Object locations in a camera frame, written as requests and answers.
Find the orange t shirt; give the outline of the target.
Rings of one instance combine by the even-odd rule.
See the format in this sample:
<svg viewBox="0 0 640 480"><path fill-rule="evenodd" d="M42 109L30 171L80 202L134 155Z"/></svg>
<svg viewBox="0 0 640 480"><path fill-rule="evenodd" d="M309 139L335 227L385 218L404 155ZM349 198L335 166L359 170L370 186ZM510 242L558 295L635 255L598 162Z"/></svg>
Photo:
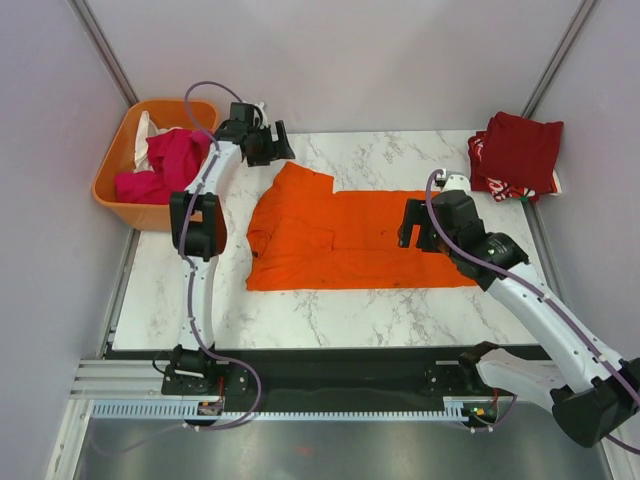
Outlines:
<svg viewBox="0 0 640 480"><path fill-rule="evenodd" d="M333 177L288 162L247 229L250 291L458 288L472 280L440 253L398 245L420 191L339 191Z"/></svg>

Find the pink t shirt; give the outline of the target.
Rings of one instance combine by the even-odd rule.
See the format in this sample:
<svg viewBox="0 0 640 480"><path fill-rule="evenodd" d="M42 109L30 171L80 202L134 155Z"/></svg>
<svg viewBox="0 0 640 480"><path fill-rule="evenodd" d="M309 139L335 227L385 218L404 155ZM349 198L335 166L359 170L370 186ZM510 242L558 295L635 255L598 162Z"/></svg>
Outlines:
<svg viewBox="0 0 640 480"><path fill-rule="evenodd" d="M167 205L173 192L181 192L195 179L208 154L211 140L201 131L174 129L149 137L150 171L115 176L120 203Z"/></svg>

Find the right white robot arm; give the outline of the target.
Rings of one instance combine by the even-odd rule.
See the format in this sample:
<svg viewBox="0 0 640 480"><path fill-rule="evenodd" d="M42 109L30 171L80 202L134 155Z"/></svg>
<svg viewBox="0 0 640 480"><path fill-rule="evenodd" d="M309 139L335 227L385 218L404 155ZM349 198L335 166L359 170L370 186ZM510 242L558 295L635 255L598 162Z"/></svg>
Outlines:
<svg viewBox="0 0 640 480"><path fill-rule="evenodd" d="M511 237L485 230L464 191L407 200L398 239L402 248L415 245L447 257L506 307L552 361L542 365L482 342L461 357L457 377L465 391L477 394L492 387L534 403L585 448L638 413L638 360L626 360L598 340L545 286Z"/></svg>

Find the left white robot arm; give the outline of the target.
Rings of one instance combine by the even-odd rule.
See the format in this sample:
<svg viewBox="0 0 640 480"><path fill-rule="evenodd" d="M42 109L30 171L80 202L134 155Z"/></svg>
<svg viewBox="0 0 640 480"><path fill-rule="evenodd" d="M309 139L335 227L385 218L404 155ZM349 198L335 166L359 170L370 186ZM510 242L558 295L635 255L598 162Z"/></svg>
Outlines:
<svg viewBox="0 0 640 480"><path fill-rule="evenodd" d="M217 389L212 297L227 243L222 198L242 163L268 166L295 158L284 123L276 122L275 128L271 130L264 103L233 102L194 180L170 196L171 237L184 267L185 316L164 370L164 395L210 395Z"/></svg>

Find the red printed folded shirt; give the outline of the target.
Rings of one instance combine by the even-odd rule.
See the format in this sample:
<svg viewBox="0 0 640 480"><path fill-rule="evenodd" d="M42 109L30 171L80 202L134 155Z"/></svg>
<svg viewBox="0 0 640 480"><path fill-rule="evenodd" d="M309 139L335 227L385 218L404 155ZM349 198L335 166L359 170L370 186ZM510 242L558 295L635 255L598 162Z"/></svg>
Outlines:
<svg viewBox="0 0 640 480"><path fill-rule="evenodd" d="M489 193L496 202L518 200L521 203L535 203L541 195L558 196L562 193L556 172L553 172L549 186L541 194L531 188L517 187L502 180L482 176L479 169L485 137L486 131L476 131L467 141L471 169L470 184L473 191Z"/></svg>

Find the dark red folded shirt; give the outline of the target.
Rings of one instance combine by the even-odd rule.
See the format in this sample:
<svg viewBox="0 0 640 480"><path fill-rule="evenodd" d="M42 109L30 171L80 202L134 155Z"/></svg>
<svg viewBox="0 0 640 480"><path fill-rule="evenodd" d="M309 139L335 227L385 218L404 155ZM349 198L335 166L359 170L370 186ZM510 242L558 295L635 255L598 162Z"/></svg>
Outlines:
<svg viewBox="0 0 640 480"><path fill-rule="evenodd" d="M540 123L496 113L483 138L478 173L516 187L547 193L553 180L564 123Z"/></svg>

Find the white cloth in bin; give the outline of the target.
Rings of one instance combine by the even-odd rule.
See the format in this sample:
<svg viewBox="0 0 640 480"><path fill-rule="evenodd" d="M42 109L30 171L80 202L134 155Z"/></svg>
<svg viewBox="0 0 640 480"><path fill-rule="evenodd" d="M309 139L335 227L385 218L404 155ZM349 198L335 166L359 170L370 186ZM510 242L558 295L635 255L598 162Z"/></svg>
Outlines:
<svg viewBox="0 0 640 480"><path fill-rule="evenodd" d="M174 140L178 127L159 128L148 111L139 118L134 141L134 173L159 172L160 156Z"/></svg>

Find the orange plastic bin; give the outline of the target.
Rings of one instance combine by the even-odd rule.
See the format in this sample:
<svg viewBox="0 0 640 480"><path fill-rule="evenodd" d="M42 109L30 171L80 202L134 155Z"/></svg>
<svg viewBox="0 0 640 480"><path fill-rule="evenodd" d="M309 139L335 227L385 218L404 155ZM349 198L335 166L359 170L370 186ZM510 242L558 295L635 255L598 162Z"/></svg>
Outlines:
<svg viewBox="0 0 640 480"><path fill-rule="evenodd" d="M198 124L212 130L218 123L216 108L202 100L189 102L191 113L184 101L160 98L140 102L125 114L119 129L107 151L93 182L94 199L137 230L168 231L170 229L169 206L120 203L116 199L115 176L133 172L134 141L141 113L146 110L159 128L178 127L200 131Z"/></svg>

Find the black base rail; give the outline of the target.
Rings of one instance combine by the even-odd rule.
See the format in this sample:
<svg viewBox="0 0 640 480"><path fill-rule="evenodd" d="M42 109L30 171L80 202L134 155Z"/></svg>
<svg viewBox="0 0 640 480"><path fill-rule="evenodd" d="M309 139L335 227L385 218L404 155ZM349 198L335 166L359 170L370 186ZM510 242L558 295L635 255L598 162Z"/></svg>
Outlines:
<svg viewBox="0 0 640 480"><path fill-rule="evenodd" d="M445 397L491 398L465 360L466 347L222 350L217 389L245 411L438 409Z"/></svg>

